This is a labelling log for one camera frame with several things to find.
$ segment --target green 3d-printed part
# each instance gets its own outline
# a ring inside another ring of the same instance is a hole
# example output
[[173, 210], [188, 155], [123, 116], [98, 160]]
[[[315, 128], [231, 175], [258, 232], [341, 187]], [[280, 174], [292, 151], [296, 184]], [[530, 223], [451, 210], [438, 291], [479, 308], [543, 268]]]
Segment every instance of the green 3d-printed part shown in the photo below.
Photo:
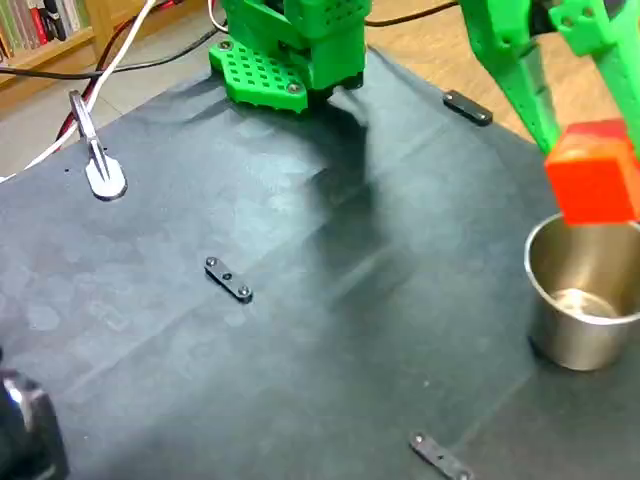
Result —
[[551, 20], [576, 55], [591, 55], [640, 159], [638, 0], [564, 0]]
[[238, 102], [301, 112], [311, 96], [361, 82], [371, 0], [222, 0], [228, 41], [211, 65]]
[[546, 9], [551, 28], [576, 55], [591, 55], [640, 158], [638, 0], [460, 0], [460, 6], [473, 52], [545, 153], [560, 127], [531, 31], [536, 7]]
[[542, 151], [560, 137], [540, 50], [529, 33], [531, 0], [460, 0], [469, 41]]

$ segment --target metal cup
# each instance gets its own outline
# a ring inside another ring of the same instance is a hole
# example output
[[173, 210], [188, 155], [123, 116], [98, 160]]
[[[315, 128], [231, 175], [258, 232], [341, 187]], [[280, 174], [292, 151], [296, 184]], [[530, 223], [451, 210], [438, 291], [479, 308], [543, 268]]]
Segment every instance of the metal cup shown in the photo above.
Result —
[[555, 215], [529, 235], [524, 262], [542, 299], [534, 347], [572, 370], [615, 360], [640, 319], [638, 225], [570, 227]]

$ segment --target red block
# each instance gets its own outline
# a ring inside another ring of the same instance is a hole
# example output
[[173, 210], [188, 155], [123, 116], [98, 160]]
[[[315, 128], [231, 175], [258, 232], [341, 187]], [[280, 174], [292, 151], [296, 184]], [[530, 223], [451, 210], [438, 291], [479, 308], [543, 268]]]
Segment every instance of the red block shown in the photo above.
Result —
[[545, 169], [567, 223], [640, 220], [640, 165], [623, 120], [570, 126]]

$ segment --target black cloth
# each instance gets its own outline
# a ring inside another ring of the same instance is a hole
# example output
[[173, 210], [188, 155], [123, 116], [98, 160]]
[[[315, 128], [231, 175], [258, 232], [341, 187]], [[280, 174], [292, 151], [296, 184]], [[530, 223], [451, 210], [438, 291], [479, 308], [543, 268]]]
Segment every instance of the black cloth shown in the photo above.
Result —
[[51, 392], [72, 478], [440, 478], [415, 430], [480, 479], [635, 476], [640, 352], [578, 375], [528, 345], [524, 242], [555, 212], [534, 145], [376, 52], [313, 114], [221, 85], [100, 131], [120, 200], [82, 145], [0, 187], [5, 364]]

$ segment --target cup rim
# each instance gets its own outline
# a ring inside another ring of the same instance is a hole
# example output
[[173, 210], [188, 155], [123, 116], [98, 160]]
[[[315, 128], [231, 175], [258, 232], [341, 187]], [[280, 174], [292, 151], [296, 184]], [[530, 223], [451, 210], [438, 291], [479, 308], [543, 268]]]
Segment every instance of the cup rim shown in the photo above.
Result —
[[[575, 313], [575, 312], [569, 312], [563, 308], [561, 308], [558, 305], [558, 302], [551, 297], [551, 295], [549, 295], [546, 290], [544, 288], [542, 288], [542, 286], [540, 285], [540, 283], [538, 283], [538, 280], [536, 279], [535, 274], [533, 273], [533, 269], [531, 268], [531, 255], [530, 255], [530, 251], [531, 251], [531, 245], [533, 244], [533, 241], [536, 239], [536, 237], [538, 236], [538, 234], [540, 233], [540, 231], [546, 227], [547, 225], [549, 225], [552, 222], [555, 222], [556, 220], [560, 219], [560, 218], [564, 218], [564, 215], [562, 213], [556, 213], [555, 215], [552, 215], [548, 218], [546, 218], [545, 220], [543, 220], [542, 222], [540, 222], [538, 225], [536, 225], [533, 230], [531, 230], [531, 233], [529, 233], [529, 236], [527, 237], [527, 241], [525, 242], [525, 247], [524, 247], [524, 269], [527, 273], [527, 277], [529, 277], [529, 281], [531, 282], [531, 284], [533, 285], [533, 287], [538, 291], [538, 294], [554, 309], [558, 310], [559, 312], [562, 312], [565, 315], [570, 316], [571, 318], [575, 318], [578, 321], [584, 322], [584, 323], [588, 323], [591, 325], [602, 325], [602, 326], [610, 326], [610, 325], [624, 325], [627, 323], [631, 323], [631, 322], [635, 322], [636, 320], [640, 319], [640, 311], [633, 313], [631, 315], [626, 315], [624, 317], [615, 317], [615, 318], [608, 318], [608, 317], [599, 317], [596, 315], [588, 315], [588, 314], [584, 314], [584, 313]], [[628, 225], [629, 227], [633, 228], [634, 230], [636, 230], [637, 232], [640, 233], [640, 226], [638, 226], [636, 223], [634, 222], [628, 222], [625, 225]]]

